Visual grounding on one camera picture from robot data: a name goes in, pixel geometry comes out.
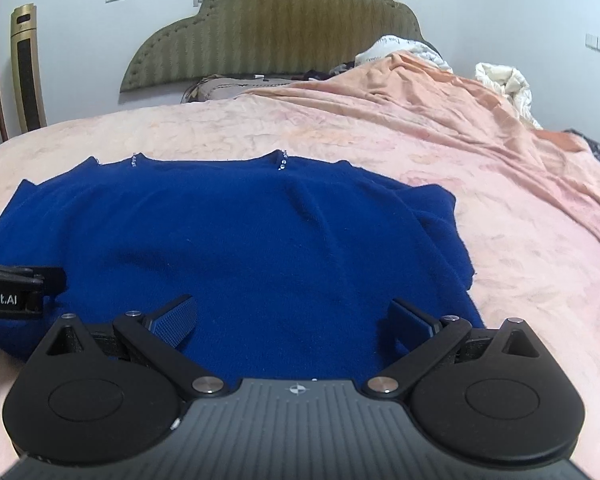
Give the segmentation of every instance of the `blue sweater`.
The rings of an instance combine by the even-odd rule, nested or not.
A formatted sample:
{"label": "blue sweater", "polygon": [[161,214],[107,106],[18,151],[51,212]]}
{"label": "blue sweater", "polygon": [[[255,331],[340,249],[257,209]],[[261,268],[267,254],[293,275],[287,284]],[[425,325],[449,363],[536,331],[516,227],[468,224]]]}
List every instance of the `blue sweater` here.
{"label": "blue sweater", "polygon": [[0,216],[0,264],[62,266],[68,277],[44,319],[0,320],[0,348],[24,359],[65,312],[108,322],[188,293],[198,325],[178,348],[229,383],[363,381],[406,352],[386,322],[391,298],[482,326],[454,204],[440,186],[280,151],[90,158],[23,181]]}

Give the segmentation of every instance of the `green headboard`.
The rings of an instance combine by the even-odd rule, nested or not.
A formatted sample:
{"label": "green headboard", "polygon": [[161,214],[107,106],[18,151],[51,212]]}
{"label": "green headboard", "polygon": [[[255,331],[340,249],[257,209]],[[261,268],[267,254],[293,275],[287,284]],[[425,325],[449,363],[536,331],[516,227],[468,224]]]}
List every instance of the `green headboard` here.
{"label": "green headboard", "polygon": [[146,40],[120,91],[211,74],[328,72],[385,34],[424,41],[393,0],[204,0]]}

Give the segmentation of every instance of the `gold tower fan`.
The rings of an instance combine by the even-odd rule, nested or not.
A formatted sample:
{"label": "gold tower fan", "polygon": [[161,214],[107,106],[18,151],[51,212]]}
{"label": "gold tower fan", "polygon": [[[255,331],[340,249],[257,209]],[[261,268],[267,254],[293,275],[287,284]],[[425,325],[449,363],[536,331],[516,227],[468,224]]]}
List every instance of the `gold tower fan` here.
{"label": "gold tower fan", "polygon": [[23,5],[11,13],[11,69],[22,133],[46,126],[34,4]]}

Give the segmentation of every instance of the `crumpled white fabric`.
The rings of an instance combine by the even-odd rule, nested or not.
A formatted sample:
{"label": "crumpled white fabric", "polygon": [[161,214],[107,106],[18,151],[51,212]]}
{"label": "crumpled white fabric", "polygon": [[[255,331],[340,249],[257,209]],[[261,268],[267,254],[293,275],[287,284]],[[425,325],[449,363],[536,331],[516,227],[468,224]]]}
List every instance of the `crumpled white fabric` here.
{"label": "crumpled white fabric", "polygon": [[398,36],[392,36],[387,34],[378,41],[376,41],[371,47],[361,52],[356,56],[354,60],[355,66],[366,63],[368,61],[375,61],[381,57],[388,56],[392,52],[397,50],[406,50],[414,56],[437,66],[440,70],[453,73],[451,67],[446,63],[440,54],[433,50],[429,45],[425,45],[415,40],[405,40],[404,38],[398,38]]}
{"label": "crumpled white fabric", "polygon": [[474,79],[497,94],[506,97],[513,104],[520,115],[520,121],[527,128],[536,130],[542,128],[531,115],[531,86],[520,70],[512,66],[478,63],[475,66]]}

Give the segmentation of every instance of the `bed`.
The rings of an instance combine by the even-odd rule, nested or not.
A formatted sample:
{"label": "bed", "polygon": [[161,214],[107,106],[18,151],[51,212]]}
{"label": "bed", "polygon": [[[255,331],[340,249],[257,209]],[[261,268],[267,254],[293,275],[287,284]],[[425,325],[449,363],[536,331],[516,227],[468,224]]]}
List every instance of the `bed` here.
{"label": "bed", "polygon": [[[472,299],[487,326],[523,317],[554,354],[586,405],[573,460],[600,480],[600,163],[576,135],[526,129],[478,82],[394,53],[328,81],[55,124],[0,146],[0,213],[22,179],[89,156],[227,160],[278,148],[456,196]],[[0,408],[20,366],[0,351]],[[0,473],[15,460],[0,417]]]}

